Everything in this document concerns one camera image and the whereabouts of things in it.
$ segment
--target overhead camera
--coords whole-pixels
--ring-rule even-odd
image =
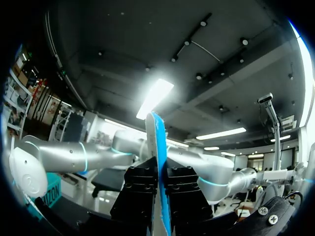
[[[270,101],[272,98],[273,98],[272,93],[268,93],[267,95],[265,95],[265,96],[259,98],[259,99],[258,99],[258,103],[262,104],[262,103],[268,102],[268,101]]]

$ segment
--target shelf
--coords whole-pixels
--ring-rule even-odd
[[[10,69],[10,75],[12,76],[12,78],[15,80],[15,82],[28,94],[28,95],[32,95],[30,91],[28,91],[28,89],[21,83],[21,81],[18,79],[18,77],[16,77],[16,75],[13,73],[13,71]]]
[[[17,131],[21,131],[21,128],[20,128],[20,127],[18,127],[18,126],[16,126],[16,125],[13,125],[13,124],[11,124],[11,123],[8,123],[8,127],[12,128],[12,129],[15,129],[15,130],[17,130]]]
[[[8,98],[7,96],[3,96],[3,97],[4,97],[5,101],[7,103],[9,103],[12,107],[15,107],[18,112],[25,113],[25,109],[19,107],[18,104],[15,104],[10,98]]]

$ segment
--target teal box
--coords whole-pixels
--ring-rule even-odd
[[[61,197],[61,178],[57,174],[47,173],[47,180],[48,188],[42,200],[48,207],[52,207]],[[28,210],[31,215],[36,216],[38,219],[42,218],[41,214],[32,205],[29,205]]]

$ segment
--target fluorescent light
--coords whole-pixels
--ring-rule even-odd
[[[254,158],[254,157],[264,157],[264,154],[248,155],[248,158]]]
[[[302,61],[303,61],[303,68],[304,68],[304,86],[305,86],[305,96],[304,96],[304,106],[303,106],[303,113],[300,121],[300,127],[305,126],[307,122],[307,118],[309,116],[311,103],[312,103],[312,93],[313,93],[313,66],[312,60],[309,50],[307,49],[303,39],[300,37],[297,30],[291,24],[291,27],[294,31],[295,37],[299,44]]]
[[[289,139],[289,138],[291,138],[291,135],[283,136],[283,137],[280,138],[280,140]]]
[[[189,145],[187,145],[187,144],[182,144],[182,143],[176,142],[174,140],[170,140],[170,139],[167,139],[166,142],[168,144],[174,144],[174,145],[182,146],[182,147],[185,147],[185,148],[189,147]]]
[[[214,134],[207,134],[207,135],[198,136],[198,137],[196,137],[196,139],[199,139],[199,140],[213,139],[213,138],[228,136],[228,135],[232,135],[232,134],[239,134],[239,133],[243,133],[243,132],[246,132],[246,129],[244,129],[242,127],[242,128],[238,128],[238,129],[232,129],[232,130],[223,131],[223,132],[220,132],[220,133],[214,133]]]
[[[140,130],[137,130],[137,129],[134,129],[134,128],[131,128],[129,126],[126,126],[126,125],[123,125],[123,124],[120,124],[120,123],[117,123],[117,122],[114,122],[112,120],[109,120],[109,119],[104,119],[107,123],[110,123],[110,124],[113,124],[115,126],[118,126],[120,128],[123,128],[123,129],[126,129],[126,130],[131,130],[133,132],[136,132],[139,134],[139,138],[141,139],[144,139],[146,140],[147,139],[147,133],[146,132],[143,132],[143,131],[140,131]],[[178,145],[178,146],[182,146],[182,147],[185,147],[185,148],[188,148],[189,145],[187,144],[182,144],[182,143],[179,143],[179,142],[176,142],[174,140],[170,140],[170,139],[166,139],[166,142],[168,144],[173,144],[173,145]]]
[[[147,114],[151,112],[168,94],[174,85],[166,80],[158,79],[150,88],[143,104],[141,105],[137,118],[145,119]]]
[[[55,99],[55,100],[57,100],[57,101],[61,101],[60,99],[58,99],[58,98],[56,98],[56,97],[54,97],[54,96],[51,96],[51,95],[49,95],[50,97],[52,97],[53,99]],[[72,107],[70,104],[68,104],[68,103],[65,103],[65,102],[61,102],[61,103],[63,103],[63,104],[65,104],[65,105],[67,105],[67,106],[69,106],[69,107]]]
[[[209,151],[209,150],[219,150],[219,147],[205,147],[205,150]]]
[[[235,156],[235,154],[228,153],[228,152],[225,152],[225,151],[222,151],[221,154],[226,155],[226,156]]]

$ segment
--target dark ceiling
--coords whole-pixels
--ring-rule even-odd
[[[208,25],[191,40],[220,61],[192,43],[171,62],[209,13]],[[288,21],[262,1],[61,1],[49,15],[58,55],[88,110],[144,129],[136,114],[150,85],[163,78],[174,88],[155,111],[170,138],[183,141],[243,126],[246,133],[204,146],[263,145],[256,100],[268,92],[278,115],[295,115],[298,127],[304,102],[300,51]],[[249,39],[248,46],[241,37]]]

